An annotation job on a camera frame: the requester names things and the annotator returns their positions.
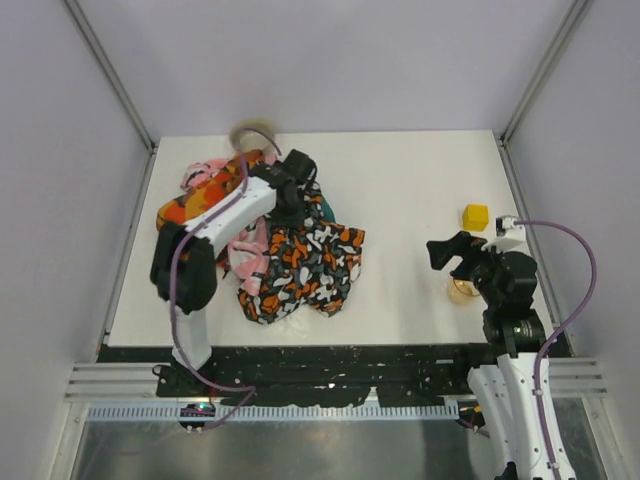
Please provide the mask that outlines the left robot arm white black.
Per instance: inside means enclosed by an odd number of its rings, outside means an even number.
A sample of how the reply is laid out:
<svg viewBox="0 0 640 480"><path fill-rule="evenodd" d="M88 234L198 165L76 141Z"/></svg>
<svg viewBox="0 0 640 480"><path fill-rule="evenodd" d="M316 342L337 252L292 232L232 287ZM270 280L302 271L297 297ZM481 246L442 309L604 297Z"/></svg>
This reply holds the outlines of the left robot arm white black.
<svg viewBox="0 0 640 480"><path fill-rule="evenodd" d="M205 309L217 289L216 260L253 221L268 216L284 227L303 225L302 187L315 178L315 162L292 150L282 161L252 168L242 154L240 185L216 205L183 224L159 230L150 280L170 307L173 357L186 368L201 368L211 357Z"/></svg>

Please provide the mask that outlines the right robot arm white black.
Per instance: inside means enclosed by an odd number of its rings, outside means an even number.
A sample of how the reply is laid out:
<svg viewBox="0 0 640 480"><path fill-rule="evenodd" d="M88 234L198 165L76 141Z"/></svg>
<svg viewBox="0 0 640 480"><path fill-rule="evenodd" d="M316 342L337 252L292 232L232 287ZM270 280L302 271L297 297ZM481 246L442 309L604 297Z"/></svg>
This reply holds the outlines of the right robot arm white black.
<svg viewBox="0 0 640 480"><path fill-rule="evenodd" d="M472 284L484 300L483 332L493 358L470 368L467 382L481 407L496 457L498 479L573 479L549 381L547 340L533 307L537 264L460 231L426 244L430 265L442 270L453 258L453 279Z"/></svg>

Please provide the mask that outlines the black orange grey camouflage cloth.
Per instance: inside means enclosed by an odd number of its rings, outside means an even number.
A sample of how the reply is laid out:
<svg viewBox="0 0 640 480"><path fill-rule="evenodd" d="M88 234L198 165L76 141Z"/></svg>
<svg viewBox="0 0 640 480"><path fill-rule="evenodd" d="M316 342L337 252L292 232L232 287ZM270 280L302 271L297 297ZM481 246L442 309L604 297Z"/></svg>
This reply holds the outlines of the black orange grey camouflage cloth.
<svg viewBox="0 0 640 480"><path fill-rule="evenodd" d="M359 275L365 232L328 222L320 185L304 190L305 217L300 228L276 226L266 219L270 286L331 317L343 308Z"/></svg>

